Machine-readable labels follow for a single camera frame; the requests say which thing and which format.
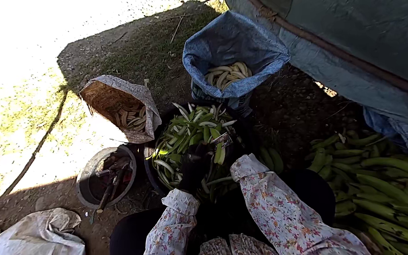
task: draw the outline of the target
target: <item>white cloth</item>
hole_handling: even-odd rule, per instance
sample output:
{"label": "white cloth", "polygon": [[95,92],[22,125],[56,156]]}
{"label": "white cloth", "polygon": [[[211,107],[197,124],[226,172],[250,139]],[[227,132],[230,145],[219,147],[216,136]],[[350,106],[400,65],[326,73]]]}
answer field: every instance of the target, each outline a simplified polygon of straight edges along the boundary
{"label": "white cloth", "polygon": [[[370,254],[352,233],[325,225],[316,211],[253,154],[236,160],[231,175],[240,182],[248,211],[276,250],[252,237],[231,235],[232,254]],[[194,215],[199,203],[178,189],[170,191],[162,202],[168,207],[147,236],[144,254],[184,254],[187,237],[196,225]],[[228,251],[224,239],[201,245],[201,254]]]}
{"label": "white cloth", "polygon": [[0,255],[84,255],[84,242],[68,233],[80,222],[63,208],[31,213],[0,234]]}

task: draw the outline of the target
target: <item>soil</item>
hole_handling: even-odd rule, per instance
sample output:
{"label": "soil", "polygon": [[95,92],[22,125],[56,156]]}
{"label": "soil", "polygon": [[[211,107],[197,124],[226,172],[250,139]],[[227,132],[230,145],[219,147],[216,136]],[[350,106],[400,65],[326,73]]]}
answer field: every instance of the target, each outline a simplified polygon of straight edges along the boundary
{"label": "soil", "polygon": [[136,180],[128,194],[116,206],[105,208],[90,218],[93,209],[83,206],[76,193],[76,179],[68,179],[46,186],[31,188],[0,199],[0,227],[5,230],[29,213],[62,207],[78,213],[82,222],[75,227],[74,235],[86,244],[86,254],[109,254],[110,235],[123,217],[161,205],[160,197],[147,179],[140,153],[135,153]]}
{"label": "soil", "polygon": [[[174,42],[169,43],[183,14],[189,16],[184,17]],[[203,3],[189,1],[156,15],[158,18],[145,17],[69,43],[58,56],[68,86],[78,93],[89,79],[101,74],[136,84],[144,84],[148,78],[160,113],[170,108],[171,102],[191,100],[190,76],[182,65],[183,45],[218,13]],[[303,158],[309,153],[309,141],[327,138],[344,128],[367,129],[358,104],[339,95],[330,97],[311,77],[291,65],[257,87],[250,106],[253,112],[248,119],[258,141],[278,148],[289,169],[307,167]],[[96,216],[93,224],[89,221],[92,210],[76,196],[75,179],[68,179],[1,198],[1,227],[7,229],[32,212],[63,207],[82,218],[75,234],[85,241],[86,253],[108,254],[110,234],[121,218],[160,205],[160,197],[143,171],[142,157],[139,153],[136,156],[139,171],[129,193]]]}
{"label": "soil", "polygon": [[336,94],[290,64],[254,90],[249,117],[254,131],[264,146],[277,148],[289,169],[309,166],[303,158],[314,139],[344,129],[370,130],[360,105],[324,90]]}

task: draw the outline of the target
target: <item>black glove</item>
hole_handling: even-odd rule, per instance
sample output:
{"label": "black glove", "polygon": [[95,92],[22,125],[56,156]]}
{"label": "black glove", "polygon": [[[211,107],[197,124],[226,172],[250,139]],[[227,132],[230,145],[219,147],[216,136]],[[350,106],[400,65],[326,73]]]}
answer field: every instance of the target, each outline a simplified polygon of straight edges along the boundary
{"label": "black glove", "polygon": [[199,143],[191,145],[186,154],[182,156],[182,181],[178,188],[190,194],[195,194],[201,186],[201,180],[210,169],[213,152],[207,144]]}

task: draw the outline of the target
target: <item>blue sack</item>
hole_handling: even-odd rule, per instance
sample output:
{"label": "blue sack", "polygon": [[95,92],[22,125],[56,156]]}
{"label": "blue sack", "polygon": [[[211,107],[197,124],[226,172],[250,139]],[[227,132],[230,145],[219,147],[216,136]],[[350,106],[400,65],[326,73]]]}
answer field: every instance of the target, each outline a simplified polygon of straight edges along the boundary
{"label": "blue sack", "polygon": [[[278,72],[289,51],[272,32],[249,18],[227,11],[188,38],[182,56],[184,67],[202,91],[215,98],[239,98]],[[232,83],[221,92],[204,75],[212,67],[245,62],[253,76]]]}

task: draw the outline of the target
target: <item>grass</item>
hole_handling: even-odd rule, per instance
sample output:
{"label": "grass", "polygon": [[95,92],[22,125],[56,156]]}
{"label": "grass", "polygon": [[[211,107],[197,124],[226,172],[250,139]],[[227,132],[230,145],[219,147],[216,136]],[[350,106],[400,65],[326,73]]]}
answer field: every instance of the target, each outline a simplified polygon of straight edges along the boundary
{"label": "grass", "polygon": [[[71,92],[71,88],[76,89],[75,86],[90,73],[84,66],[100,66],[101,73],[138,84],[143,84],[143,79],[149,78],[153,94],[161,94],[174,82],[171,81],[172,77],[184,72],[181,59],[186,39],[228,9],[219,0],[209,1],[200,9],[187,9],[186,5],[173,10],[177,12],[175,15],[192,15],[184,17],[172,43],[170,40],[180,18],[153,18],[154,22],[140,27],[122,47],[110,46],[107,49],[110,55],[104,60],[81,63],[83,67],[77,69],[83,72],[68,77],[67,81],[58,68],[50,68],[43,75],[32,76],[9,89],[0,89],[0,165],[14,168],[10,162],[8,166],[2,163],[8,159],[25,164],[21,153],[34,151],[56,118],[62,102],[61,117],[46,142],[56,145],[56,151],[61,148],[68,154],[67,147],[86,123],[81,100]],[[9,171],[12,170],[0,168],[0,186]]]}
{"label": "grass", "polygon": [[198,10],[177,10],[177,15],[191,15],[183,18],[172,43],[170,40],[180,17],[154,20],[139,28],[124,46],[111,49],[113,54],[105,59],[101,70],[138,84],[143,84],[143,79],[148,76],[154,86],[150,87],[153,92],[162,91],[168,86],[167,80],[177,75],[179,68],[183,69],[181,59],[185,41],[226,10],[226,4],[218,0],[210,1]]}
{"label": "grass", "polygon": [[[61,117],[46,142],[55,142],[66,150],[86,114],[80,99],[69,93],[59,69],[50,68],[41,77],[33,76],[10,89],[0,89],[0,160],[6,160],[5,155],[32,153],[56,118],[62,101]],[[0,173],[0,184],[3,178]]]}

